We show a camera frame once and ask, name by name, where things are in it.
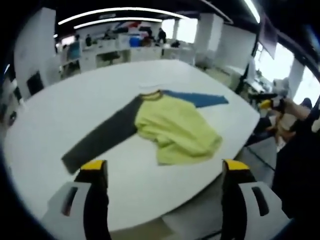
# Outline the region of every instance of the ceiling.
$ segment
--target ceiling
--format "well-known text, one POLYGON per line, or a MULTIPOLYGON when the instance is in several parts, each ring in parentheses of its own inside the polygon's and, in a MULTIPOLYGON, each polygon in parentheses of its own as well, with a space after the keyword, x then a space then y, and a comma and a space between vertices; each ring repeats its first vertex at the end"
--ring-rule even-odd
MULTIPOLYGON (((207 0, 225 13, 234 21, 236 26, 254 31, 257 29, 255 18, 246 6, 244 0, 207 0)), ((316 35, 320 34, 320 26, 316 21, 315 2, 311 0, 252 0, 259 13, 265 12, 276 28, 299 43, 313 59, 318 62, 318 54, 313 49, 309 36, 306 34, 305 26, 310 25, 316 35)), ((89 0, 85 3, 79 0, 28 0, 26 7, 19 7, 11 3, 7 11, 15 11, 13 22, 4 26, 9 39, 17 35, 18 26, 25 22, 26 17, 41 6, 56 9, 56 33, 65 35, 73 31, 73 26, 99 19, 101 14, 81 17, 63 25, 58 22, 77 14, 92 10, 115 8, 115 7, 143 7, 180 13, 188 17, 197 17, 199 13, 217 13, 213 8, 202 2, 202 0, 89 0)), ((158 13, 141 11, 116 12, 116 17, 146 17, 146 18, 168 18, 170 16, 158 13)))

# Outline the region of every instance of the oval table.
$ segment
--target oval table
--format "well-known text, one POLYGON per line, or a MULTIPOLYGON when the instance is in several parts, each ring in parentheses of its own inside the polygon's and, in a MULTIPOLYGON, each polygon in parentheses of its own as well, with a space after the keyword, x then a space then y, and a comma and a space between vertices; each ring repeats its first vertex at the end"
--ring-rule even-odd
POLYGON ((192 199, 222 172, 222 159, 236 156, 259 119, 241 97, 178 60, 123 63, 56 83, 26 101, 4 143, 13 183, 37 219, 53 194, 74 179, 61 157, 142 86, 225 96, 229 104, 198 108, 223 143, 212 159, 184 166, 159 166, 155 144, 137 134, 100 155, 108 160, 111 232, 154 220, 192 199))

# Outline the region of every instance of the white table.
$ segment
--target white table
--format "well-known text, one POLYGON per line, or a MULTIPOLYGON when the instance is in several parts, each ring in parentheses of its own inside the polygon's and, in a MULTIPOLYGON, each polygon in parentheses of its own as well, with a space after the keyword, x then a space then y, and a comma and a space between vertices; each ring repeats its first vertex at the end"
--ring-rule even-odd
POLYGON ((212 159, 186 166, 158 166, 155 144, 137 135, 99 156, 108 160, 110 231, 154 220, 192 199, 222 172, 222 159, 236 156, 259 119, 238 95, 178 60, 117 64, 45 88, 25 103, 4 143, 13 183, 37 219, 52 195, 74 178, 62 155, 139 94, 141 85, 224 95, 229 104, 198 109, 223 143, 212 159))

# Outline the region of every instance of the yellow shirt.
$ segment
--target yellow shirt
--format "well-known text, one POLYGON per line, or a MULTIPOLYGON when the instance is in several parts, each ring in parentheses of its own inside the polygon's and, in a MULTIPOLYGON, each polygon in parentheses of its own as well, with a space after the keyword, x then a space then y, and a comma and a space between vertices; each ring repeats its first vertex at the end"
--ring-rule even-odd
POLYGON ((194 164, 208 160, 219 149, 222 137, 187 101, 163 95, 149 97, 135 118, 138 134, 158 145, 160 164, 194 164))

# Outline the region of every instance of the blue sleeve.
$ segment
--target blue sleeve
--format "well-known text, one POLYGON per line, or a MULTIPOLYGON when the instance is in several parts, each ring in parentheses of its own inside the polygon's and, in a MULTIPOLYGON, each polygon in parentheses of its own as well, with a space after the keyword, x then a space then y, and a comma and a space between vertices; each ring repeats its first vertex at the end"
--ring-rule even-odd
POLYGON ((202 93, 176 92, 170 90, 163 90, 163 93, 193 103, 196 108, 203 108, 208 106, 215 106, 220 104, 228 104, 228 100, 224 96, 209 95, 202 93))

